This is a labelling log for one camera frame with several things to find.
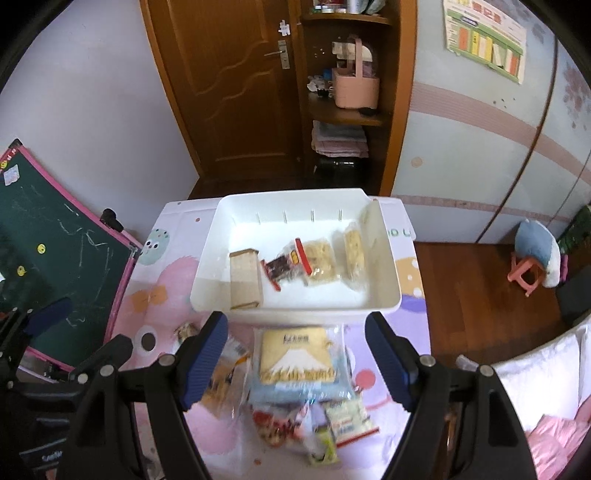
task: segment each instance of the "tablecloth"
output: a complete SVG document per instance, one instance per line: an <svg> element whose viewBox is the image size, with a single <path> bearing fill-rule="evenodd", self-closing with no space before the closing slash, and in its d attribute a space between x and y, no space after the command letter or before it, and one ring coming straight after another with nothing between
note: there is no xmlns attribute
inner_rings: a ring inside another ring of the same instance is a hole
<svg viewBox="0 0 591 480"><path fill-rule="evenodd" d="M174 329L187 321L203 322L209 316L210 312L192 309L189 295L219 200L169 203L156 220L113 327L113 336L123 333L134 342L134 353L124 369L145 367L162 353L172 353L176 348ZM419 354L430 353L427 308L410 220L400 200L378 200L402 291L401 307L388 314L387 321L397 335L411 341ZM147 332L156 338L155 348L150 351L141 343ZM251 327L231 325L230 332L245 345L252 346ZM389 397L365 342L362 323L345 327L345 342L353 378L363 388L363 402L379 426L379 433L340 448L339 464L314 468L302 456L265 446L256 436L248 415L237 420L218 420L196 404L185 414L186 420L214 479L381 478L398 446L408 413ZM145 406L138 405L136 415L144 455L157 465Z"/></svg>

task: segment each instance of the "wooden door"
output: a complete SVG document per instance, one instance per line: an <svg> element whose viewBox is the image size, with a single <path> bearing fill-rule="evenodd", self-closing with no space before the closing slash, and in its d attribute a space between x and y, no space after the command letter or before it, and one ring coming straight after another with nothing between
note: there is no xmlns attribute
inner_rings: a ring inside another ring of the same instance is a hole
<svg viewBox="0 0 591 480"><path fill-rule="evenodd" d="M278 32L282 20L289 23L287 0L142 2L155 58L159 63L161 57L159 68L174 96L171 104L178 107L177 120L203 177L298 175L296 69L291 37ZM265 56L279 50L278 40L287 40L289 70L278 54Z"/></svg>

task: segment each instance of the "green chalkboard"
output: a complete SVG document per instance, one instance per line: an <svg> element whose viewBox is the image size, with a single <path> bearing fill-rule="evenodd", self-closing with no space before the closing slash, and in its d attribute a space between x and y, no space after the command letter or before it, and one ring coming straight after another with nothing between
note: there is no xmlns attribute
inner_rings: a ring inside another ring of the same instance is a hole
<svg viewBox="0 0 591 480"><path fill-rule="evenodd" d="M70 297L72 314L31 347L76 366L103 344L116 292L137 249L61 192L19 142L11 148L0 158L0 273L6 278L0 312L35 310ZM6 185L15 166L20 177Z"/></svg>

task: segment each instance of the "wall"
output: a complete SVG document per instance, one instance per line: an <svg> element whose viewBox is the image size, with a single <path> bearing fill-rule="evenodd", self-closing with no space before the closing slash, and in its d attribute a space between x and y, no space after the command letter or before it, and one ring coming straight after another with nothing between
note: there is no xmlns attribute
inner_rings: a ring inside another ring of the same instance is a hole
<svg viewBox="0 0 591 480"><path fill-rule="evenodd" d="M197 181L137 0L74 0L35 39L0 94L0 145L17 137L141 241Z"/></svg>
<svg viewBox="0 0 591 480"><path fill-rule="evenodd" d="M411 111L392 195L405 202L419 241L506 241L524 216L559 234L591 200L588 86L523 4L489 3L527 29L521 85L447 51L442 2L418 0Z"/></svg>

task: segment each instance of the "blue gripper pad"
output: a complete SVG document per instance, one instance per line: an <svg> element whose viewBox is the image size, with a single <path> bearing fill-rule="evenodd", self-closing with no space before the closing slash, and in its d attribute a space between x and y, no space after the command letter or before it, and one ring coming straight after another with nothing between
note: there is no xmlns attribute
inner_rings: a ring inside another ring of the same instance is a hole
<svg viewBox="0 0 591 480"><path fill-rule="evenodd" d="M416 404L412 386L418 380L417 352L406 338L392 331L380 312L372 312L365 319L365 340L392 400L412 412Z"/></svg>
<svg viewBox="0 0 591 480"><path fill-rule="evenodd" d="M65 320L70 313L72 313L72 301L69 298L64 297L56 300L47 307L32 312L24 332L31 337L36 337L49 327Z"/></svg>
<svg viewBox="0 0 591 480"><path fill-rule="evenodd" d="M178 349L176 380L184 411L201 400L227 339L228 318L213 312L199 335L186 339Z"/></svg>

